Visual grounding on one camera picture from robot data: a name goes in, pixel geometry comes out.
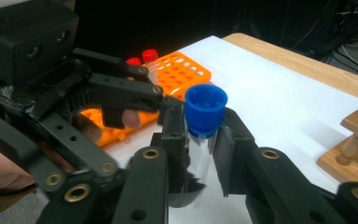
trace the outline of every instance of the test tube with blue cap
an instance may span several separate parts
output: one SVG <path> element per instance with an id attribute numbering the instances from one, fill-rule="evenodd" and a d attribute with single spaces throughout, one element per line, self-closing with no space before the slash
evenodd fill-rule
<path id="1" fill-rule="evenodd" d="M 185 99 L 189 172 L 200 183 L 205 183 L 214 141 L 225 114 L 227 95 L 217 86 L 199 84 L 187 90 Z"/>

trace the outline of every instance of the wooden stand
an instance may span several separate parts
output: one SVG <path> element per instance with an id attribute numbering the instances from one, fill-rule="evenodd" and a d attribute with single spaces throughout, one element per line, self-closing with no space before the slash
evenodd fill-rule
<path id="1" fill-rule="evenodd" d="M 341 125 L 353 135 L 322 155 L 317 164 L 341 183 L 358 182 L 358 110 L 342 120 Z"/>

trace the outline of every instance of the blue test tube cap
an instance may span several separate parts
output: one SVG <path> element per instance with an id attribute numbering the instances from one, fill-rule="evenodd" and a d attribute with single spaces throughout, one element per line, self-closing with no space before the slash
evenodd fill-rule
<path id="1" fill-rule="evenodd" d="M 209 138 L 220 126 L 227 103 L 226 93 L 209 84 L 189 88 L 185 94 L 185 118 L 188 131 L 195 137 Z"/>

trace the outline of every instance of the red cap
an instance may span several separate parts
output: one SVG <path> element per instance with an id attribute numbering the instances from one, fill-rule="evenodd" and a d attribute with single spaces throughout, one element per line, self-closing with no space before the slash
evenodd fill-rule
<path id="1" fill-rule="evenodd" d="M 142 62 L 139 58 L 130 58 L 127 60 L 127 64 L 129 65 L 142 65 Z"/>
<path id="2" fill-rule="evenodd" d="M 142 53 L 142 58 L 145 63 L 151 63 L 157 59 L 157 51 L 155 49 L 147 49 Z"/>

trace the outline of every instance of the human hand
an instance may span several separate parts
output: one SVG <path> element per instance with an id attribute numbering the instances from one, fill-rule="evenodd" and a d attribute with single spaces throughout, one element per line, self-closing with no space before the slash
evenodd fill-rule
<path id="1" fill-rule="evenodd" d="M 139 128 L 141 125 L 138 113 L 133 110 L 125 110 L 122 120 L 126 126 L 131 128 Z M 74 126 L 94 142 L 97 142 L 102 136 L 102 132 L 98 126 L 85 117 L 76 117 L 76 119 L 74 119 Z M 75 170 L 75 167 L 47 144 L 39 143 L 39 146 L 46 155 L 56 162 L 65 172 Z M 33 183 L 34 179 L 30 174 L 0 153 L 0 192 L 13 192 L 30 186 Z"/>

